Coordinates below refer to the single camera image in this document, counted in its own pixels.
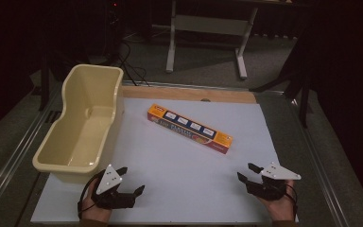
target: hand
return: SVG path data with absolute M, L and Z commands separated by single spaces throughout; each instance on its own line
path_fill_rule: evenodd
M 82 201 L 82 209 L 85 211 L 81 214 L 81 218 L 98 220 L 101 222 L 108 223 L 109 218 L 111 217 L 112 214 L 112 210 L 107 210 L 97 207 L 95 205 L 95 202 L 91 199 L 91 196 L 93 195 L 94 186 L 97 181 L 98 179 L 93 180 L 88 187 L 87 197 Z
M 285 181 L 287 185 L 286 193 L 293 197 L 293 184 L 294 181 L 288 180 Z M 270 217 L 272 220 L 294 220 L 294 211 L 293 206 L 294 202 L 288 198 L 287 196 L 283 196 L 278 201 L 266 201 L 262 198 L 258 198 L 260 202 L 262 202 L 267 208 Z

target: gray floor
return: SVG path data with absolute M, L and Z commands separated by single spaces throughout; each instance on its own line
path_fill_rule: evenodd
M 172 74 L 165 72 L 167 33 L 155 36 L 150 44 L 140 42 L 137 36 L 128 37 L 131 49 L 128 63 L 140 75 L 142 70 L 139 68 L 144 68 L 147 71 L 145 79 L 150 84 L 247 90 L 275 79 L 295 43 L 287 39 L 251 38 L 244 55 L 249 78 L 241 80 L 233 52 L 233 46 L 238 45 L 238 41 L 228 37 L 211 37 L 214 44 L 201 45 L 192 42 L 191 34 L 178 35 Z M 127 53 L 124 45 L 122 53 Z M 139 80 L 131 68 L 129 72 L 135 80 Z M 32 76 L 36 83 L 38 76 L 39 72 Z M 294 105 L 278 93 L 285 86 L 285 83 L 278 85 L 271 89 L 276 92 L 256 96 L 267 117 L 281 163 L 298 169 L 302 176 L 310 179 L 297 183 L 301 226 L 363 226 L 363 190 L 317 102 L 316 94 L 311 93 L 310 96 L 308 129 L 305 130 L 297 121 Z M 59 86 L 51 87 L 52 91 L 58 89 Z M 60 111 L 61 98 L 52 96 L 51 99 L 56 101 L 47 107 L 47 113 Z M 26 96 L 0 122 L 0 176 L 9 172 L 10 169 L 5 168 L 7 162 L 17 161 L 18 164 L 12 169 L 15 170 L 13 175 L 4 181 L 0 179 L 0 183 L 7 186 L 0 192 L 0 226 L 41 226 L 29 222 L 47 177 L 47 174 L 38 173 L 30 163 L 43 133 L 34 133 L 29 128 L 47 118 L 47 115 L 38 112 L 38 107 L 38 96 Z M 41 124 L 38 128 L 39 131 L 48 129 L 49 124 Z

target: orange box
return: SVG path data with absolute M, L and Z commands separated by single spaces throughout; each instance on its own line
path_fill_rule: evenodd
M 211 129 L 157 104 L 152 104 L 149 108 L 147 118 L 158 125 L 224 154 L 226 154 L 233 141 L 230 135 L 222 131 Z

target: beige plastic basin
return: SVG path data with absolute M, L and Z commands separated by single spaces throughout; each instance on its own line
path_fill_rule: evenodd
M 79 183 L 106 168 L 124 112 L 122 77 L 116 67 L 81 64 L 72 69 L 62 87 L 61 116 L 34 155 L 38 170 Z

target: white table surface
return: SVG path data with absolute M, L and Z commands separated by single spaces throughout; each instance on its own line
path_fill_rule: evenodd
M 147 120 L 157 103 L 233 136 L 227 154 L 207 148 Z M 239 171 L 261 182 L 247 163 L 278 163 L 258 104 L 125 98 L 125 115 L 112 164 L 129 168 L 119 192 L 146 189 L 134 208 L 112 212 L 112 224 L 240 224 L 270 222 L 264 206 L 237 179 Z M 84 185 L 63 183 L 50 174 L 32 222 L 78 221 Z

